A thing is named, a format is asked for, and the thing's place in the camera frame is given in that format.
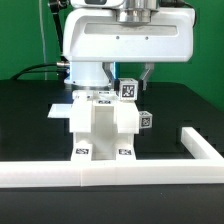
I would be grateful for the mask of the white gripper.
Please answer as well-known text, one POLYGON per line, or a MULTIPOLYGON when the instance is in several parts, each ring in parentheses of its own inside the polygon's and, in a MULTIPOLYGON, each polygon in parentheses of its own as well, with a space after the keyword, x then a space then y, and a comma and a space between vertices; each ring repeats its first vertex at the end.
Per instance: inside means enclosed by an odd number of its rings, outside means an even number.
MULTIPOLYGON (((185 62, 193 54, 192 8, 161 7, 158 0, 70 0, 63 56, 70 62, 103 62, 111 88, 120 81, 115 62, 185 62)), ((139 89, 154 71, 145 63, 139 89)))

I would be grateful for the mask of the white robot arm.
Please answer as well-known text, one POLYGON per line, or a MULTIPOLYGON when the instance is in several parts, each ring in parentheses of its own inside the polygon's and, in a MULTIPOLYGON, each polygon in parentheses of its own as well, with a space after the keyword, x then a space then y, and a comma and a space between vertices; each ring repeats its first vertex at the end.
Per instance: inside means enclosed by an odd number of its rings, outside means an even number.
POLYGON ((186 62, 193 54, 195 10, 179 0, 70 0, 64 27, 67 84, 113 83, 117 63, 186 62))

